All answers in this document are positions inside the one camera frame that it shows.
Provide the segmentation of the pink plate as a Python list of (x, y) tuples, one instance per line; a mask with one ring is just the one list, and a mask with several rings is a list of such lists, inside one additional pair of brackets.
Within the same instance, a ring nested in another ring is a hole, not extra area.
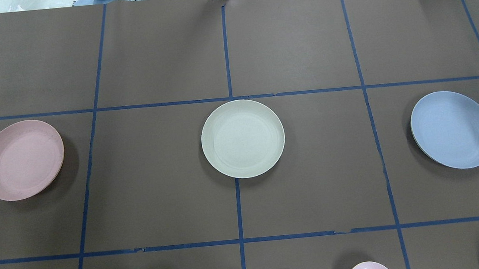
[(47, 122), (21, 120), (0, 132), (0, 199), (20, 201), (48, 187), (65, 155), (62, 137)]

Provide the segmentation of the cream plate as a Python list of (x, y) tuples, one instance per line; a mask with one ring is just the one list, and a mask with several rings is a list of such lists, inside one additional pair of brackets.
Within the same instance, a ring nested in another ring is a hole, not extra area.
[(255, 100), (229, 101), (205, 120), (200, 141), (206, 160), (233, 178), (252, 178), (280, 160), (285, 129), (277, 114)]

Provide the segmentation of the blue plate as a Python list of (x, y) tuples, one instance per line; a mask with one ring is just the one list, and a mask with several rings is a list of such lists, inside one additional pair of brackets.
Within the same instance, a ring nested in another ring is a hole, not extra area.
[(412, 137), (433, 161), (455, 169), (479, 167), (479, 104), (458, 92), (438, 91), (417, 101)]

